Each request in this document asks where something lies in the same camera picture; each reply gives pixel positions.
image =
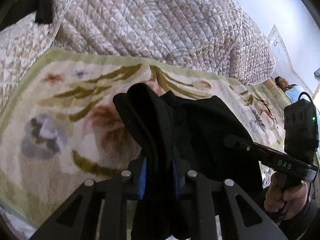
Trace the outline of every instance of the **floral quilt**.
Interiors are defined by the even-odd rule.
[[[74,54],[51,48],[28,70],[0,117],[0,200],[39,226],[88,178],[125,169],[140,146],[112,99],[135,83],[156,94],[217,95],[252,139],[275,149],[284,116],[264,86],[165,65],[153,59]]]

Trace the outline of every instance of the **human hand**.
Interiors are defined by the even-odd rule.
[[[298,214],[306,204],[308,198],[308,185],[305,182],[301,182],[296,187],[291,187],[281,192],[278,187],[278,173],[274,173],[271,177],[271,185],[266,193],[266,200],[264,202],[264,208],[267,212],[275,213],[279,209],[283,208],[284,201],[292,200],[288,212],[283,220],[293,218]]]

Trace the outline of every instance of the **silver rivet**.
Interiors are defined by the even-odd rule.
[[[131,171],[125,170],[121,172],[122,177],[130,177],[131,176]]]
[[[226,184],[229,187],[232,187],[235,184],[235,182],[232,179],[226,179],[224,181],[224,184]]]
[[[84,182],[84,185],[86,185],[87,187],[91,187],[93,184],[94,184],[93,179],[86,179]]]
[[[197,176],[197,172],[194,170],[188,171],[187,174],[189,177],[193,177],[193,178]]]

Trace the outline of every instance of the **black sleeve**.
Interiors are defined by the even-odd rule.
[[[263,204],[266,200],[266,192],[269,187],[265,188],[256,198],[256,203],[264,210]],[[289,220],[284,220],[280,223],[279,228],[284,232],[289,240],[297,239],[310,226],[311,222],[317,215],[318,208],[313,200],[307,199],[302,210]]]

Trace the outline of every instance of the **triangular cutout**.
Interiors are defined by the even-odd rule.
[[[82,202],[82,196],[79,195],[74,201],[65,209],[65,211],[56,220],[57,223],[72,227],[75,223],[76,216],[78,214],[80,205]]]
[[[241,195],[236,196],[236,201],[246,227],[252,227],[262,223],[262,218]]]

